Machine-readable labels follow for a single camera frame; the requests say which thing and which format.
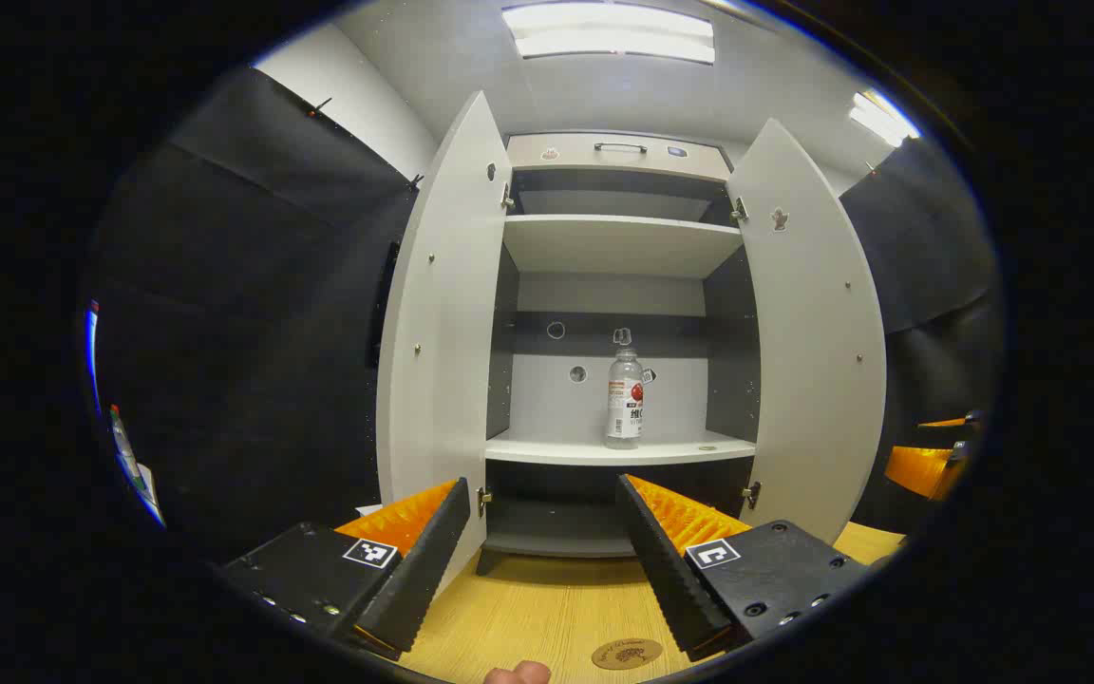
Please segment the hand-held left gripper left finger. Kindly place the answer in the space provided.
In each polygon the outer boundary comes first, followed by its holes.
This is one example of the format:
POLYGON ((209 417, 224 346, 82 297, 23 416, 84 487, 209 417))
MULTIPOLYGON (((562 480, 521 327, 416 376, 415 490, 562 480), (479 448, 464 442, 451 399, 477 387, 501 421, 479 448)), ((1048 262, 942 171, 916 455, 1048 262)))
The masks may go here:
POLYGON ((459 477, 338 528, 300 522, 224 564, 222 576, 296 631, 398 661, 470 515, 459 477))

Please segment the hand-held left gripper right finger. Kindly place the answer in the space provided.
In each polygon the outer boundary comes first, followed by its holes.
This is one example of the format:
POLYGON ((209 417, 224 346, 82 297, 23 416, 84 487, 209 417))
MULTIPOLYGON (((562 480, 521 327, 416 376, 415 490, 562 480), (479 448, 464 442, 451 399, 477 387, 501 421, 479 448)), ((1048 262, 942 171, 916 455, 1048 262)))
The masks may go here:
POLYGON ((615 486, 635 557, 691 661, 817 616, 876 571, 788 520, 748 525, 638 478, 615 486))

